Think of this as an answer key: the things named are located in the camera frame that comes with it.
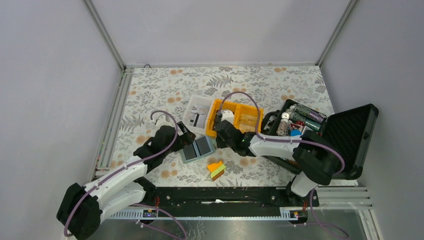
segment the white wall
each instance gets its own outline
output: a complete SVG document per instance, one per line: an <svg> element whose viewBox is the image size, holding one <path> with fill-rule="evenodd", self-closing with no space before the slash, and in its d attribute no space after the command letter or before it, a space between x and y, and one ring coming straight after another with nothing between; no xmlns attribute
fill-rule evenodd
<svg viewBox="0 0 424 240"><path fill-rule="evenodd" d="M0 33L0 239L58 240L120 70L80 0L1 0Z"/></svg>
<svg viewBox="0 0 424 240"><path fill-rule="evenodd" d="M385 240L422 239L424 2L360 1L322 66L336 111L380 115L360 182Z"/></svg>
<svg viewBox="0 0 424 240"><path fill-rule="evenodd" d="M128 64L315 63L349 0L93 0Z"/></svg>

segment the aluminum frame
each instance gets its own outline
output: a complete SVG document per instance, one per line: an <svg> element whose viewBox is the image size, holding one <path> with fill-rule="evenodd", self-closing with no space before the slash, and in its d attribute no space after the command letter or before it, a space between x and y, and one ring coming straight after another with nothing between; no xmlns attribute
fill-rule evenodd
<svg viewBox="0 0 424 240"><path fill-rule="evenodd" d="M82 0L85 7L87 8L88 13L91 16L91 19L93 20L95 26L97 27L101 37L104 40L104 43L106 44L107 48L110 50L110 53L113 56L113 59L115 59L116 64L118 64L119 68L121 70L125 69L125 63L121 58L121 55L115 46L114 42L112 41L111 36L109 35L108 31L106 30L105 25L102 22L102 19L99 16L99 13L96 10L96 7L94 6L93 2L91 0Z"/></svg>
<svg viewBox="0 0 424 240"><path fill-rule="evenodd" d="M93 170L91 171L90 179L95 178L96 176L101 176L107 173L109 170L109 162L112 157L113 149L116 142L116 137L119 131L121 117L124 111L125 102L128 95L128 90L134 73L134 68L143 68L144 65L125 65L122 60L119 51L114 45L112 38L110 37L105 25L103 24L93 2L91 0L82 0L84 5L87 8L93 22L95 23L97 29L99 30L100 35L105 41L108 49L110 50L114 60L117 65L123 71L121 79L118 81L117 89L112 99L112 105L110 107L107 124L104 128L101 142L98 147L98 155L95 158ZM345 23L349 16L351 15L353 9L355 8L358 0L350 0L345 11L343 12L338 24L336 25L332 35L330 36L322 54L315 63L269 63L269 64L171 64L171 65L152 65L152 67L163 68L163 67L222 67L222 66L238 66L238 67L265 67L265 66L319 66L321 67L324 63L326 56L334 45L334 42L338 38L341 30L345 26ZM376 221L376 216L374 209L371 203L371 200L368 195L368 191L365 187L355 187L355 186L341 186L341 187L318 187L317 193L320 200L320 207L317 207L317 210L345 210L345 209L357 209L360 214L362 224L365 229L367 239L369 240L382 240L382 233L380 231L379 225ZM137 208L126 208L118 213L116 216L128 216L125 211L139 211ZM283 208L281 211L289 211L290 209L298 210L296 208ZM236 220L236 218L218 218L216 220Z"/></svg>

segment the robotic arm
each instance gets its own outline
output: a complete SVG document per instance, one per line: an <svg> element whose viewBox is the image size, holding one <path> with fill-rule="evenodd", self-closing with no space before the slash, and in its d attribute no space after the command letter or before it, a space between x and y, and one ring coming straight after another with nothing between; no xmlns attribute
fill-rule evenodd
<svg viewBox="0 0 424 240"><path fill-rule="evenodd" d="M161 165L168 154L192 144L196 138L196 135L190 132L182 122L177 125L183 134L177 135L175 142L166 151L157 155L172 142L176 135L176 129L171 127L162 115L156 122L156 127L159 129L155 136L139 147L133 156L124 162L123 167L115 168L107 175L84 186L77 183L71 185L66 191L56 218L67 226L78 240L85 240L112 214L146 200L145 189L133 181ZM295 206L303 203L304 197L318 184L328 185L334 172L340 168L338 158L331 152L295 141L306 140L333 148L312 131L306 131L305 134L297 137L273 136L273 139L286 141L275 142L264 141L254 132L243 134L227 120L215 124L214 130L217 132L216 141L219 148L229 147L241 156L275 156L295 160L303 172L295 176L286 188L288 199Z"/></svg>
<svg viewBox="0 0 424 240"><path fill-rule="evenodd" d="M85 240L109 216L129 205L141 202L146 191L133 181L161 165L170 153L192 144L196 138L196 135L182 122L178 122L177 125L183 134L177 135L172 146L156 157L141 161L164 150L175 137L176 129L169 125L165 115L161 115L156 121L156 127L159 129L155 136L150 137L143 146L135 150L133 156L122 164L123 167L117 167L83 186L77 183L71 185L63 197L56 218L66 226L77 202L85 196L68 224L68 230L78 240Z"/></svg>
<svg viewBox="0 0 424 240"><path fill-rule="evenodd" d="M318 185L328 185L333 174L340 169L339 159L331 152L319 146L299 143L299 140L314 142L334 149L328 142L313 131L302 136L272 136L266 141L255 132L242 133L229 121L223 120L215 125L218 148L231 148L240 156L274 156L296 161L302 172L295 176L287 186L289 193L305 197Z"/></svg>

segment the white plastic bin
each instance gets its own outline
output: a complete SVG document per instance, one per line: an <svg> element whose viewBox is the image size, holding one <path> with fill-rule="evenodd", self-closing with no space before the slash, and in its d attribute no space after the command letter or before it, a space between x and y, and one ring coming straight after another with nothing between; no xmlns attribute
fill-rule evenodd
<svg viewBox="0 0 424 240"><path fill-rule="evenodd" d="M191 95L182 122L195 134L206 134L206 128L212 105L215 99L199 95Z"/></svg>

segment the purple cable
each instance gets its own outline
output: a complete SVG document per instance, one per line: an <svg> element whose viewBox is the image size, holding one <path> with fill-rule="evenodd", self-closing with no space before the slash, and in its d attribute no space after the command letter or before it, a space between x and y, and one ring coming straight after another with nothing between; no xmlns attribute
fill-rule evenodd
<svg viewBox="0 0 424 240"><path fill-rule="evenodd" d="M169 232L167 232L167 231L165 231L165 230L159 229L159 228L154 227L154 226L150 226L150 225L148 225L148 224L144 224L143 226L146 226L146 227L151 228L151 229L153 229L153 230L159 231L159 232L161 232L161 233L163 233L163 234L166 234L166 235L170 236L171 238L175 238L175 239L179 239L179 240L186 240L186 239L188 238L188 237L187 237L187 232L186 232L186 230L184 229L183 225L181 225L181 223L180 223L180 222L179 222L179 221L178 221L178 220L177 220L174 216L172 216L169 212L167 212L167 211L165 211L165 210L163 210L163 209L160 209L160 208L158 208L158 207L149 206L149 205L144 205L144 204L141 204L141 203L133 204L133 206L145 207L145 208L151 208L151 209L155 209L156 211L159 211L159 212L162 212L162 213L166 214L168 217L172 218L172 220L174 220L174 221L176 222L176 224L177 224L177 225L181 228L182 233L184 233L184 238L177 237L177 236L172 235L171 233L169 233Z"/></svg>
<svg viewBox="0 0 424 240"><path fill-rule="evenodd" d="M294 225L292 225L292 224L290 224L290 225L282 225L282 226L279 226L279 227L282 227L282 228L289 228L289 227L306 227L306 226L313 226L313 225L315 225L315 226L327 226L327 227L331 227L331 228L335 228L335 229L337 229L337 230L339 230L340 232L342 232L342 233L344 233L348 238L344 238L344 237L341 237L341 236L335 236L336 238L342 238L342 239L350 239L350 237L349 237L349 234L343 229L343 228L341 228L341 227L339 227L339 226L336 226L336 225L334 225L334 224L331 224L331 223L321 223L321 225L320 224L318 224L317 222L309 222L309 223L299 223L299 224L296 224L295 226Z"/></svg>
<svg viewBox="0 0 424 240"><path fill-rule="evenodd" d="M165 115L167 115L167 116L169 116L171 119L172 119L172 121L173 121L173 123L174 123L174 125L175 125L175 135L173 136L173 139L172 139L172 141L170 142L170 144L168 145L168 146L166 146L164 149L162 149L161 151L159 151L158 153L156 153L156 154L153 154L153 155L151 155L151 156L148 156L148 157L146 157L146 158L143 158L143 159L140 159L140 160L137 160L137 161L134 161L134 162L132 162L132 163L130 163L130 164L128 164L126 167L127 168L129 168L129 167L131 167L131 166L133 166L133 165L136 165L136 164L139 164L139 163L141 163L141 162L144 162L144 161L146 161L146 160L149 160L149 159L152 159L152 158L155 158L155 157L157 157L157 156L159 156L159 155L161 155L161 154L163 154L164 152L166 152L168 149L170 149L170 147L174 144L174 142L177 140L177 136L178 136L178 125L177 125L177 121L175 120L175 118L171 115L171 114L169 114L168 112L166 112L166 111L162 111L162 110L156 110L156 111L153 111L151 114L150 114L150 119L151 120L153 120L153 114L155 114L155 113L163 113L163 114L165 114ZM100 182L98 182L98 185L99 186L101 186L102 184L104 184L107 180L109 180L109 179L111 179L113 176L115 176L115 175L117 175L118 173L120 173L120 172L122 172L123 170L125 170L126 168L125 167L121 167L121 168L119 168L118 170L116 170L115 172L113 172L112 174L110 174L109 176L107 176L107 177L105 177L103 180L101 180ZM68 228L69 228L69 224L70 224L70 222L71 222L71 219L72 219L72 217L74 216L74 214L75 214L75 212L77 211L77 209L78 209L78 207L81 205L81 203L84 201L84 199L91 193L91 192L93 192L94 190L96 189L96 186L93 186L90 190L88 190L80 199L79 199L79 201L75 204L75 206L73 207L73 209L72 209L72 211L70 212L70 214L69 214L69 217L67 218L67 220L66 220L66 223L65 223L65 226L64 226L64 229L63 229L63 234L65 235L65 237L71 237L72 236L72 233L71 234L69 234L68 233Z"/></svg>
<svg viewBox="0 0 424 240"><path fill-rule="evenodd" d="M297 139L293 139L293 140L286 140L286 139L275 139L275 138L267 138L267 137L263 137L262 135L260 135L259 134L259 132L258 132L258 130L259 130L259 121L260 121L260 119L261 119L261 111L259 110L259 106L258 106L258 104L256 103L256 101L253 99L253 97L251 97L249 94L247 94L247 93L245 93L245 92L243 92L243 91L234 91L234 92L232 92L232 93L230 93L230 94L228 94L226 97L224 97L224 99L222 100L222 102L221 102L221 106L219 106L219 113L221 112L221 110L223 109L223 105L224 105L224 102L231 96L231 95L233 95L233 94L244 94L244 95L246 95L252 102L253 102L253 104L254 104L254 106L256 107L256 110L257 110L257 120L256 120L256 126L255 126L255 132L256 132L256 135L257 135L257 137L258 138L260 138L260 139L262 139L263 141L270 141L270 142L279 142L279 143L301 143L301 144L309 144L309 145L313 145L313 146L317 146L317 147L320 147L320 148L323 148L323 149L325 149L325 150L327 150L327 151L329 151L329 152L331 152L331 153L333 153L339 160L340 160L340 162L341 162L341 168L340 168L340 170L338 171L338 172L336 172L336 173L334 173L334 175L336 175L336 174L339 174L339 173L341 173L341 172L343 172L343 170L345 169L345 161L343 160L343 157L337 152L337 151L335 151L334 149L332 149L332 148L330 148L330 147L328 147L328 146L326 146L326 145L322 145L322 144L320 144L320 143L316 143L316 142L313 142L313 141L306 141L306 140L297 140ZM336 225L333 225L333 224L329 224L329 223L321 223L320 221L318 221L318 218L315 216L315 212L314 212L314 210L313 210L313 208L312 208L312 198L313 198L313 194L314 194L314 191L315 191L315 188L314 189L312 189L311 190L311 192L310 192L310 200L309 200L309 203L310 203L310 211L311 211L311 213L312 213L312 215L313 215L313 217L315 218L315 220L316 220L316 222L313 222L313 223L309 223L309 225L319 225L319 226L321 226L321 228L322 229L324 229L327 233L329 233L330 235L332 235L332 236L334 236L334 237L336 237L336 238L339 238L339 239L349 239L350 237L349 237L349 234L345 231L345 230L343 230L341 227L338 227L338 226L336 226ZM343 237L343 236L338 236L338 235L336 235L336 234L334 234L334 233L332 233L332 232L330 232L327 228L325 228L324 226L330 226L330 227L335 227L335 228L337 228L338 230L340 230L341 232L343 232L344 234L346 234L346 237Z"/></svg>
<svg viewBox="0 0 424 240"><path fill-rule="evenodd" d="M331 236L336 237L338 239L350 239L349 234L343 228L341 228L339 226L336 226L336 225L333 225L333 224L330 224L330 223L321 223L320 221L318 221L318 218L315 215L314 209L312 208L312 200L313 200L313 195L314 195L314 192L315 191L316 191L315 188L310 191L309 206L310 206L310 212L312 213L312 215L315 218L315 221L316 222L309 223L309 224L310 225L311 224L314 224L314 225L321 226L321 228L324 229L324 231L326 231L328 234L330 234ZM328 230L325 226L336 228L336 229L340 230L340 232L344 233L346 236L336 235L336 234L332 233L330 230Z"/></svg>
<svg viewBox="0 0 424 240"><path fill-rule="evenodd" d="M256 107L257 110L257 120L256 120L256 126L254 131L256 132L256 135L258 138L264 140L264 141L270 141L270 142L278 142L278 143L301 143L301 144L309 144L309 145L313 145L313 146L317 146L320 148L323 148L329 152L331 152L332 154L334 154L341 163L341 167L340 170L338 170L336 173L334 173L334 175L339 174L341 172L343 172L343 170L345 169L345 161L343 160L343 157L336 152L334 149L332 149L331 147L328 147L326 145L320 144L320 143L316 143L313 141L306 141L306 140L297 140L297 139L293 139L293 140L289 140L289 139L275 139L275 138L267 138L267 137L263 137L260 133L259 133L259 121L261 118L261 111L259 110L259 106L256 103L256 101L247 93L243 92L243 91L234 91L230 94L228 94L226 97L224 97L224 99L221 102L221 106L219 106L219 113L222 111L223 106L224 106L224 102L233 94L244 94L246 95L254 104L254 106Z"/></svg>

